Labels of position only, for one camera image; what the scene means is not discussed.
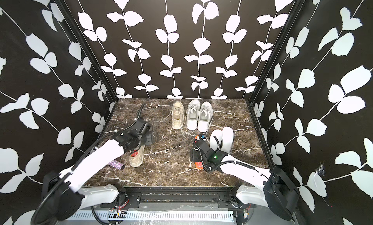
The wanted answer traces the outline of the red fuzzy insole orange trim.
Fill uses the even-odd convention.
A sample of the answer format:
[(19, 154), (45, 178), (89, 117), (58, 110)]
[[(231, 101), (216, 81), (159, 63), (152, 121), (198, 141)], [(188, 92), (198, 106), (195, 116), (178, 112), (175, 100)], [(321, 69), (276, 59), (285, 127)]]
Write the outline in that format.
[[(201, 138), (201, 134), (195, 136), (194, 138), (194, 142), (197, 142), (198, 140), (200, 140)], [(203, 170), (203, 162), (202, 162), (202, 157), (201, 155), (199, 154), (199, 156), (197, 156), (196, 158), (194, 158), (194, 162), (195, 162), (195, 166), (197, 169), (199, 170)]]

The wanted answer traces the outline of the white shoe insole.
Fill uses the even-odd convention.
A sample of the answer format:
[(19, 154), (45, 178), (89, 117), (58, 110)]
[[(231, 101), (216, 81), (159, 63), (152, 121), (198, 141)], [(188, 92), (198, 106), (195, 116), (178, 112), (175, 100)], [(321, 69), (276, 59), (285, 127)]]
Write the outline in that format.
[(231, 127), (224, 127), (222, 129), (222, 141), (221, 141), (221, 151), (227, 154), (231, 153), (231, 148), (234, 140), (234, 131)]
[(222, 143), (222, 130), (216, 129), (212, 131), (209, 144), (210, 148), (212, 148), (214, 151), (221, 149), (221, 143)]

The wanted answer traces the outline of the beige sneaker one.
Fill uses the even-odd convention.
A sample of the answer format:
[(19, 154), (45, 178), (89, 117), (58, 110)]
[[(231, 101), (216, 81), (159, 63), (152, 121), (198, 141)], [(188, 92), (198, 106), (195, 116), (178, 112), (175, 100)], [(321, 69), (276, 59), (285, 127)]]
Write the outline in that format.
[(132, 167), (140, 167), (143, 163), (143, 159), (144, 159), (144, 148), (145, 146), (142, 145), (141, 147), (139, 147), (136, 151), (139, 151), (138, 155), (134, 158), (132, 158), (130, 156), (129, 158), (129, 163)]
[(180, 101), (174, 102), (172, 106), (172, 129), (179, 130), (183, 127), (184, 106)]

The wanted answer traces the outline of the white sneaker one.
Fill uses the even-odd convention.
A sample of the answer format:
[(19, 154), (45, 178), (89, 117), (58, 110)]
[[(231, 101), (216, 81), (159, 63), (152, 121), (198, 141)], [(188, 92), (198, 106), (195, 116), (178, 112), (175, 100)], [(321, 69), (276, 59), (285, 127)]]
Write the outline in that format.
[(208, 101), (205, 101), (202, 103), (200, 111), (199, 111), (197, 130), (201, 133), (207, 133), (209, 126), (212, 122), (212, 119), (213, 119), (212, 104)]
[(198, 99), (194, 99), (188, 104), (186, 111), (186, 126), (188, 130), (197, 129), (200, 108), (201, 103)]

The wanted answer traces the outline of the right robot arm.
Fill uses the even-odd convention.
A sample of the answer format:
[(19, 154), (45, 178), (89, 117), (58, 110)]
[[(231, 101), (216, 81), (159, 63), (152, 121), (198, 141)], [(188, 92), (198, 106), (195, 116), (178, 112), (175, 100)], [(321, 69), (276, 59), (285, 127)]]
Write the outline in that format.
[(223, 202), (243, 213), (251, 206), (269, 208), (283, 220), (294, 221), (293, 213), (297, 207), (300, 192), (286, 173), (275, 167), (264, 169), (242, 162), (221, 148), (214, 150), (199, 134), (192, 141), (190, 159), (206, 172), (220, 172), (232, 175), (249, 185), (235, 186), (229, 198)]

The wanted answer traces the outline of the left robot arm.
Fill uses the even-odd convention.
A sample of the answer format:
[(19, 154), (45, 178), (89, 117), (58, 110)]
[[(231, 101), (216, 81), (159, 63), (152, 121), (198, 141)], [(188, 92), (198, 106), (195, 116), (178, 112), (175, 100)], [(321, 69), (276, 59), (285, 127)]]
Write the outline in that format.
[(144, 107), (142, 104), (131, 125), (96, 140), (72, 167), (44, 177), (42, 201), (31, 218), (32, 225), (63, 221), (83, 208), (90, 208), (95, 220), (104, 225), (95, 211), (96, 205), (109, 207), (117, 217), (124, 215), (130, 199), (122, 186), (108, 184), (87, 188), (84, 185), (116, 158), (153, 144), (153, 126), (141, 118)]

